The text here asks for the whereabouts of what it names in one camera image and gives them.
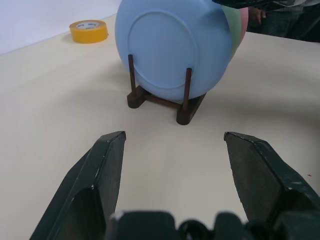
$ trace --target yellow tape roll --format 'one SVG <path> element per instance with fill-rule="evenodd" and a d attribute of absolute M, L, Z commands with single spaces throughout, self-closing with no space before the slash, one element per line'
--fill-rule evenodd
<path fill-rule="evenodd" d="M 77 21 L 72 23 L 69 28 L 73 40 L 80 44 L 98 43 L 108 37 L 107 25 L 104 21 Z"/>

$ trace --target green plate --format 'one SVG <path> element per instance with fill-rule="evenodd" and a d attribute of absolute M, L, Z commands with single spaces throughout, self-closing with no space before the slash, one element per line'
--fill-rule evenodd
<path fill-rule="evenodd" d="M 232 59 L 237 51 L 237 48 L 240 44 L 241 39 L 241 15 L 240 11 L 235 8 L 222 6 L 224 14 L 229 24 L 230 33 L 232 36 L 232 50 L 231 58 Z"/>

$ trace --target tape roll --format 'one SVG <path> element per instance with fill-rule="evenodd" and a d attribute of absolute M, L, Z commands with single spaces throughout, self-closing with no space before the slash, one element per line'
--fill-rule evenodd
<path fill-rule="evenodd" d="M 104 21 L 77 21 L 72 23 L 69 28 L 73 40 L 80 44 L 98 43 L 108 37 L 107 25 Z"/>

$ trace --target person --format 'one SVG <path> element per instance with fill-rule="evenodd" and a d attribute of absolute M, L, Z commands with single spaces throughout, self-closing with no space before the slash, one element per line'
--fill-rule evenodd
<path fill-rule="evenodd" d="M 268 11 L 250 7 L 247 30 L 285 38 L 293 30 L 297 21 L 308 13 L 309 8 L 319 3 L 320 0 L 274 1 L 273 6 L 276 7 Z"/>

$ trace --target wooden plate stand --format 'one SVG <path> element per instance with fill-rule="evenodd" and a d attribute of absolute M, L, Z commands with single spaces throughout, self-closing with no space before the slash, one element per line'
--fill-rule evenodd
<path fill-rule="evenodd" d="M 177 109 L 176 122 L 180 125 L 188 125 L 206 95 L 206 94 L 203 94 L 196 98 L 189 99 L 192 69 L 191 68 L 186 69 L 183 103 L 179 104 L 173 101 L 168 101 L 160 97 L 154 96 L 150 92 L 143 89 L 141 86 L 136 87 L 134 57 L 132 56 L 132 54 L 128 55 L 128 60 L 129 60 L 131 93 L 126 98 L 128 101 L 129 108 L 137 109 L 141 106 L 141 104 L 145 102 L 145 100 L 148 100 L 157 104 L 161 104 L 167 107 Z"/>

